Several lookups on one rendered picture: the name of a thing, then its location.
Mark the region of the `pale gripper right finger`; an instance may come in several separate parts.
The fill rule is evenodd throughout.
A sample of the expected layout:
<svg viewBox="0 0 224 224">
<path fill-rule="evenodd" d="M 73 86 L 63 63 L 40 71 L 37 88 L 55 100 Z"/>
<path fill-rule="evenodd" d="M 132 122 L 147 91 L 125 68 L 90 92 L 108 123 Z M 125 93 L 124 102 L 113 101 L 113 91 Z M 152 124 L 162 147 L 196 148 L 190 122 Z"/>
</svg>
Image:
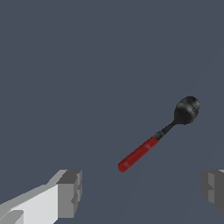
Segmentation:
<svg viewBox="0 0 224 224">
<path fill-rule="evenodd" d="M 203 196 L 224 214 L 224 170 L 202 171 L 200 178 Z"/>
</svg>

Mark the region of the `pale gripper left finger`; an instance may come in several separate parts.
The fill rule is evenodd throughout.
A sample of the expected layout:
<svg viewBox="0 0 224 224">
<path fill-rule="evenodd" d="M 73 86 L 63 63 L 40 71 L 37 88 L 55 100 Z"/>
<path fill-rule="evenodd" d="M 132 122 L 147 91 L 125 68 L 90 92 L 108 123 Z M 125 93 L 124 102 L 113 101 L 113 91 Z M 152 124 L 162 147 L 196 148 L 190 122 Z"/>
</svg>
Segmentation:
<svg viewBox="0 0 224 224">
<path fill-rule="evenodd" d="M 82 195 L 82 171 L 59 170 L 45 185 L 0 205 L 0 224 L 54 224 L 73 218 Z"/>
</svg>

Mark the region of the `red-handled black spoon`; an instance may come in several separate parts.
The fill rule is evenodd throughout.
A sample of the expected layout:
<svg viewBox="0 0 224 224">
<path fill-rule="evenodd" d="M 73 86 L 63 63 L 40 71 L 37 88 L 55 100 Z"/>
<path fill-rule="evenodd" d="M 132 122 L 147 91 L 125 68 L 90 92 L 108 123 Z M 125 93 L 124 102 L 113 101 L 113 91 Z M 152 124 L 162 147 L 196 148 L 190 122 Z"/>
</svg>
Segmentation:
<svg viewBox="0 0 224 224">
<path fill-rule="evenodd" d="M 152 147 L 154 147 L 175 125 L 187 125 L 192 123 L 198 116 L 200 109 L 200 101 L 194 96 L 183 98 L 174 110 L 174 118 L 172 123 L 157 132 L 149 138 L 126 158 L 118 164 L 120 172 L 126 172 L 133 164 L 142 158 Z"/>
</svg>

